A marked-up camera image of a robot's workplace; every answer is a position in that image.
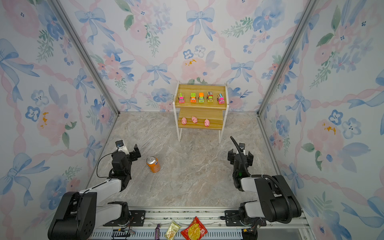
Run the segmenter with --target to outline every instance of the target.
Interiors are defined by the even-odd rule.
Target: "robotic arm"
[[[50,240],[85,240],[94,228],[103,224],[122,227],[130,224],[132,216],[126,202],[110,202],[106,207],[96,207],[127,187],[132,179],[132,161],[141,157],[137,144],[132,152],[128,152],[122,140],[116,142],[116,147],[111,155],[113,168],[108,179],[89,189],[63,195],[48,230]]]
[[[234,218],[243,225],[251,226],[251,233],[257,238],[257,230],[254,227],[262,226],[265,220],[269,222],[289,223],[292,218],[300,217],[301,207],[295,195],[289,188],[282,175],[251,175],[248,166],[252,166],[253,155],[248,152],[245,155],[245,144],[237,142],[231,137],[237,152],[233,149],[228,152],[228,161],[233,165],[233,183],[239,191],[255,192],[258,201],[244,202],[240,204],[238,214],[223,219]]]

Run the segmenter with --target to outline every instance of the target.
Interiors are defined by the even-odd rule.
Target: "two-tier wooden shelf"
[[[214,101],[207,101],[207,92],[212,92]],[[184,95],[185,103],[179,103],[179,93]],[[190,102],[191,93],[196,93],[196,102]],[[204,102],[199,103],[199,93],[204,93]],[[219,104],[217,101],[217,95],[221,93],[225,99],[223,104]],[[177,116],[176,108],[180,108],[179,116]],[[177,83],[175,96],[173,100],[173,110],[175,113],[175,122],[177,137],[180,142],[181,132],[183,128],[199,128],[199,129],[211,129],[218,130],[218,142],[221,143],[223,136],[225,120],[227,119],[229,108],[228,101],[228,89],[225,86],[208,86],[208,85],[187,85]],[[192,122],[192,116],[197,117],[198,122]],[[181,119],[186,118],[187,124],[183,125]],[[204,125],[204,121],[208,119],[210,121],[209,127]]]

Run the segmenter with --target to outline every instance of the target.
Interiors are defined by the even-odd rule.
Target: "red snack bag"
[[[204,225],[195,217],[189,227],[181,231],[181,235],[183,235],[186,240],[200,240],[207,232]]]

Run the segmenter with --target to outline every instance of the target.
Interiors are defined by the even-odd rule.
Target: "wooden shelf board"
[[[191,117],[186,118],[187,119],[187,124],[183,125],[181,124],[181,119],[183,117],[179,117],[178,119],[178,126],[181,128],[200,128],[200,129],[211,129],[211,130],[221,130],[223,127],[223,119],[221,120],[209,120],[210,124],[209,127],[206,127],[204,125],[205,119],[197,119],[197,123],[193,123]]]
[[[214,101],[209,103],[207,102],[207,92],[210,91],[212,92],[214,96]],[[183,93],[185,103],[179,103],[179,93]],[[196,102],[191,103],[190,98],[191,98],[191,93],[196,93]],[[198,102],[198,96],[199,93],[204,93],[204,102],[199,103]],[[225,103],[219,104],[217,101],[217,95],[221,93],[225,99]],[[189,107],[189,108],[217,108],[217,109],[223,109],[226,110],[227,108],[227,96],[225,94],[225,86],[207,86],[207,85],[187,85],[187,84],[180,84],[179,89],[177,90],[177,94],[175,96],[175,106],[177,108],[182,108],[182,107]]]
[[[217,108],[180,108],[179,118],[191,118],[192,116],[209,121],[223,121],[223,110]]]

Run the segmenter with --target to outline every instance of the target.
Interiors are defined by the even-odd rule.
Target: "gold candy wrapper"
[[[172,221],[169,228],[168,228],[168,231],[166,233],[166,238],[168,240],[173,240],[179,229],[180,229],[180,226],[177,223],[175,223],[174,221]]]

